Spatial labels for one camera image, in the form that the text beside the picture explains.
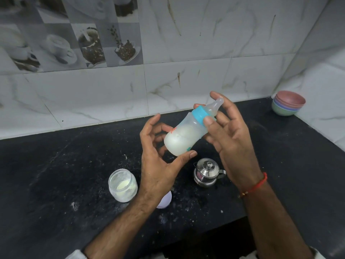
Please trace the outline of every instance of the open jar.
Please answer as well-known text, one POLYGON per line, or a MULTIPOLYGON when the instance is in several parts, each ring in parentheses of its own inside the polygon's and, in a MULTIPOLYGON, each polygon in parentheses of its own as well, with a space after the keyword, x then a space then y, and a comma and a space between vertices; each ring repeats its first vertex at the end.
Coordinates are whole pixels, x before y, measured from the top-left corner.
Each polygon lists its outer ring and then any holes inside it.
POLYGON ((127 169, 118 169, 108 180, 111 195, 119 202, 126 203, 137 194, 138 184, 134 175, 127 169))

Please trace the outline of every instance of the metal handle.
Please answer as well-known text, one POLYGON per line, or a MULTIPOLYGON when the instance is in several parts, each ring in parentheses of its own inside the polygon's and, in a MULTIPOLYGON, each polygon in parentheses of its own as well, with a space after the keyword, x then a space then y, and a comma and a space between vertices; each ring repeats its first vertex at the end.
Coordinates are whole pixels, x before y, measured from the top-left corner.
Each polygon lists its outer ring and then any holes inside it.
POLYGON ((219 174, 217 176, 217 179, 223 178, 226 176, 226 171, 225 170, 219 170, 219 174))

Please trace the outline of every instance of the person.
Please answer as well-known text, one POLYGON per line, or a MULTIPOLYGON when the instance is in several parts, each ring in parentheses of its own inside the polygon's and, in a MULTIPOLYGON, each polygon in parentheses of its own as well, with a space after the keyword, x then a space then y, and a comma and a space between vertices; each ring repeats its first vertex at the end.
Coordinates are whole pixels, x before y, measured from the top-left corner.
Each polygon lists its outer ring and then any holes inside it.
MULTIPOLYGON (((264 179, 249 130, 236 105, 225 96, 212 91, 213 99, 224 98, 222 112, 217 121, 205 117, 208 133, 204 138, 219 153, 224 169, 230 180, 243 194, 243 202, 252 229, 257 250, 242 258, 260 259, 321 259, 313 248, 309 248, 286 210, 274 194, 270 184, 264 179)), ((170 191, 181 168, 196 151, 188 151, 178 156, 172 163, 163 161, 165 146, 156 149, 172 127, 157 123, 160 115, 151 117, 140 132, 142 144, 141 183, 138 194, 127 208, 114 219, 88 246, 84 253, 76 250, 68 259, 110 259, 123 258, 131 241, 155 210, 162 197, 170 191)))

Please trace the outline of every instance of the white sleeve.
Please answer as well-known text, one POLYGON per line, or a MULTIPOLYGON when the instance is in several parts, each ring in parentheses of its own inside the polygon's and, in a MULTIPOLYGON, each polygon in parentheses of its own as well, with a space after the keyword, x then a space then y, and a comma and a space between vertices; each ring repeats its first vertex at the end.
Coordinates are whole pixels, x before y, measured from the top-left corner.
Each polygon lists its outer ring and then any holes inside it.
POLYGON ((87 259, 87 257, 80 250, 75 250, 66 259, 87 259))
MULTIPOLYGON (((320 254, 318 252, 318 250, 316 250, 312 247, 310 247, 310 250, 313 252, 314 259, 326 259, 325 257, 322 256, 322 254, 320 254)), ((258 258, 256 257, 256 251, 254 251, 254 252, 248 254, 246 257, 241 256, 239 259, 258 259, 258 258)))

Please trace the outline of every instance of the red bracelet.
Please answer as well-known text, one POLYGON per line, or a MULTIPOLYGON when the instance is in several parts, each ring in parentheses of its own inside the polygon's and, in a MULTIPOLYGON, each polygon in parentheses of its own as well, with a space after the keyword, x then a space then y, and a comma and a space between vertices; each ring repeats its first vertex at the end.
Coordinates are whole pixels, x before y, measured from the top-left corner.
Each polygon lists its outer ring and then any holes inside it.
POLYGON ((255 191, 257 188, 259 188, 261 185, 263 185, 264 182, 267 181, 267 174, 266 174, 265 172, 263 172, 263 174, 264 174, 264 178, 263 178, 260 182, 258 182, 255 186, 253 186, 252 189, 250 189, 250 190, 248 190, 248 191, 246 191, 246 192, 241 193, 238 197, 239 197, 239 198, 243 198, 243 197, 246 196, 248 193, 251 193, 251 192, 255 191))

